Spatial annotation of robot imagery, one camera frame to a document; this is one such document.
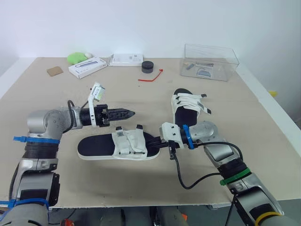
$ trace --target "small white box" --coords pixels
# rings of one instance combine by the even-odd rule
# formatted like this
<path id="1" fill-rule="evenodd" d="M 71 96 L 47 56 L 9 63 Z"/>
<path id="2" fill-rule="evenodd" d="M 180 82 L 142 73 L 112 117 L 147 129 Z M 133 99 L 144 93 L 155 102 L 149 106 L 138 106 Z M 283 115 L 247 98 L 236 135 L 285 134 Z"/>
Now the small white box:
<path id="1" fill-rule="evenodd" d="M 113 54 L 109 66 L 139 67 L 143 62 L 142 54 Z"/>
<path id="2" fill-rule="evenodd" d="M 103 69 L 107 66 L 107 62 L 98 58 L 92 57 L 88 60 L 82 61 L 76 65 L 72 65 L 69 67 L 69 71 L 74 74 L 79 79 L 90 75 L 94 72 L 97 72 L 100 69 Z"/>

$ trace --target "white sandal strap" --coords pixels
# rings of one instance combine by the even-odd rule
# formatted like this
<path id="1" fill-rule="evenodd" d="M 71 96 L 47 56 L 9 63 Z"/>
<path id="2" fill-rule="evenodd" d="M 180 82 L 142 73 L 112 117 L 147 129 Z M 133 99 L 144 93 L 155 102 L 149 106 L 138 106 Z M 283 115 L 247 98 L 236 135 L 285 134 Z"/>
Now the white sandal strap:
<path id="1" fill-rule="evenodd" d="M 201 99 L 205 97 L 207 97 L 206 94 L 193 95 L 188 93 L 178 93 L 177 95 L 173 95 L 171 101 L 173 115 L 175 115 L 175 112 L 178 109 L 178 107 L 181 106 L 185 109 L 191 109 L 196 111 L 198 113 L 197 117 L 199 116 L 201 110 L 203 110 L 207 114 L 211 114 L 211 110 L 205 107 L 201 102 Z"/>
<path id="2" fill-rule="evenodd" d="M 126 160 L 145 160 L 147 149 L 143 129 L 123 130 L 118 128 L 112 133 L 112 139 L 115 144 L 114 154 L 116 159 Z"/>

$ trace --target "black round object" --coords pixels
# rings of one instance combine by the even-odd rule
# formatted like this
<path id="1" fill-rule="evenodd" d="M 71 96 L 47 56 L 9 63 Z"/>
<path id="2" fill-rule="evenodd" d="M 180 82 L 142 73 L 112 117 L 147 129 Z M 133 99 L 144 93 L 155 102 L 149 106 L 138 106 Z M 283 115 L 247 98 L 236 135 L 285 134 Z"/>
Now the black round object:
<path id="1" fill-rule="evenodd" d="M 151 61 L 143 61 L 141 70 L 143 73 L 152 73 L 152 71 L 154 70 L 154 63 Z"/>

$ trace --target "floor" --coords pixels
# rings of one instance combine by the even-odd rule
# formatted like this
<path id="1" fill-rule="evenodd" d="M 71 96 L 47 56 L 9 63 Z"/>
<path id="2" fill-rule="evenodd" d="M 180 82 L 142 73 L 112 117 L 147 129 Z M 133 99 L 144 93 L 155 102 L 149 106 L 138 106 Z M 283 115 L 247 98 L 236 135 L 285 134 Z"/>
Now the floor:
<path id="1" fill-rule="evenodd" d="M 285 214 L 301 225 L 301 200 L 280 201 Z M 179 206 L 181 213 L 188 216 L 189 226 L 223 226 L 225 224 L 229 207 L 210 210 L 207 206 Z M 70 217 L 75 226 L 98 226 L 107 208 L 77 209 Z M 126 226 L 150 226 L 148 207 L 125 207 Z M 55 209 L 49 214 L 50 223 L 58 223 L 73 212 L 73 209 Z M 243 226 L 236 210 L 233 209 L 229 226 Z"/>

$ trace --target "table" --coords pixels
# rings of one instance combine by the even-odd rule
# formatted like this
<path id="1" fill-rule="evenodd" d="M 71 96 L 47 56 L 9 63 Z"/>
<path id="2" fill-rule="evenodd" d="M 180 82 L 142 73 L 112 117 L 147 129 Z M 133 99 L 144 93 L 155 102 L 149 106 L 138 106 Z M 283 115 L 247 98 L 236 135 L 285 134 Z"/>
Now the table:
<path id="1" fill-rule="evenodd" d="M 139 67 L 107 67 L 79 80 L 68 72 L 65 58 L 37 58 L 0 99 L 0 200 L 8 199 L 11 176 L 24 153 L 24 144 L 12 138 L 26 135 L 27 115 L 35 110 L 67 106 L 68 99 L 81 106 L 95 81 L 106 88 L 101 103 L 109 108 L 135 111 L 136 115 L 125 121 L 113 121 L 110 127 L 84 127 L 63 135 L 56 171 L 61 183 L 56 207 L 230 202 L 230 192 L 219 185 L 220 176 L 207 178 L 191 190 L 183 189 L 167 148 L 150 161 L 85 161 L 78 157 L 77 144 L 81 139 L 112 133 L 116 126 L 134 129 L 141 124 L 145 131 L 159 136 L 160 125 L 172 122 L 170 100 L 177 88 L 207 94 L 203 103 L 213 114 L 202 113 L 198 120 L 212 121 L 222 136 L 240 147 L 248 167 L 276 199 L 300 198 L 300 156 L 237 74 L 228 82 L 182 77 L 180 59 L 151 61 L 155 64 L 153 74 L 143 74 Z M 64 73 L 50 77 L 46 70 L 54 66 L 60 66 Z M 155 77 L 159 68 L 164 71 L 154 82 L 138 81 Z M 202 148 L 186 148 L 177 153 L 186 184 L 217 171 Z"/>

